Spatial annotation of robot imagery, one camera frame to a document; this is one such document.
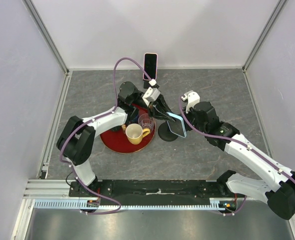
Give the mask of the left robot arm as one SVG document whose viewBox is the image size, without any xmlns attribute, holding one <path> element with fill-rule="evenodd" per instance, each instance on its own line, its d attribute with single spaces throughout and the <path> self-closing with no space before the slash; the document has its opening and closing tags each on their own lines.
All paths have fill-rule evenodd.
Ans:
<svg viewBox="0 0 295 240">
<path fill-rule="evenodd" d="M 56 143 L 60 151 L 59 160 L 72 168 L 80 184 L 79 189 L 85 196 L 95 195 L 99 188 L 98 178 L 89 162 L 95 138 L 115 127 L 128 124 L 140 108 L 147 110 L 154 119 L 174 122 L 158 85 L 142 92 L 132 82 L 126 81 L 120 85 L 115 106 L 95 116 L 72 116 L 66 123 Z"/>
</svg>

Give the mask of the black round-base phone holder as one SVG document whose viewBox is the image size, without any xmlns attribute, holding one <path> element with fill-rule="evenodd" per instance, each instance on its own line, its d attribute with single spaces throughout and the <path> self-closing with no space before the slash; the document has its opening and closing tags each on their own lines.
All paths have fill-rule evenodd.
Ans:
<svg viewBox="0 0 295 240">
<path fill-rule="evenodd" d="M 178 135 L 170 131 L 170 128 L 166 121 L 158 127 L 157 132 L 158 136 L 165 142 L 173 142 L 179 137 Z"/>
</svg>

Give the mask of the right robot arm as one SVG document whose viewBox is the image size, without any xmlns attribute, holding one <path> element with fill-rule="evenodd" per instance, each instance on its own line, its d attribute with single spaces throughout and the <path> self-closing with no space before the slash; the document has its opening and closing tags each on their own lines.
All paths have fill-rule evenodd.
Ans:
<svg viewBox="0 0 295 240">
<path fill-rule="evenodd" d="M 216 184 L 217 193 L 222 197 L 241 194 L 259 200 L 280 218 L 289 220 L 295 214 L 295 171 L 275 161 L 250 143 L 233 125 L 223 122 L 210 102 L 198 100 L 180 107 L 185 123 L 203 135 L 213 146 L 235 157 L 255 172 L 255 180 L 228 170 Z"/>
</svg>

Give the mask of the phone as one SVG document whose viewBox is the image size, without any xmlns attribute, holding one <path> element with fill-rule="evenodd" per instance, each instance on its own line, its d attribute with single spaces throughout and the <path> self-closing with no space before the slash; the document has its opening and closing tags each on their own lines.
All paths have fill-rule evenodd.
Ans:
<svg viewBox="0 0 295 240">
<path fill-rule="evenodd" d="M 167 114 L 174 119 L 174 122 L 167 121 L 170 132 L 181 138 L 185 138 L 187 136 L 187 132 L 183 117 L 171 112 L 167 112 Z"/>
<path fill-rule="evenodd" d="M 158 55 L 156 53 L 145 53 L 143 68 L 151 79 L 157 79 Z"/>
</svg>

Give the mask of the black folding phone stand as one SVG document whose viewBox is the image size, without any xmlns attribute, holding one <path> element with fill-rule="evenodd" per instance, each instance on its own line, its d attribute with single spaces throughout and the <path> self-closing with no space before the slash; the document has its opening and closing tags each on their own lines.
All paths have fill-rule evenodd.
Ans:
<svg viewBox="0 0 295 240">
<path fill-rule="evenodd" d="M 150 84 L 150 81 L 149 80 L 143 80 L 143 88 L 144 89 L 148 89 L 148 88 L 151 88 L 151 84 Z"/>
</svg>

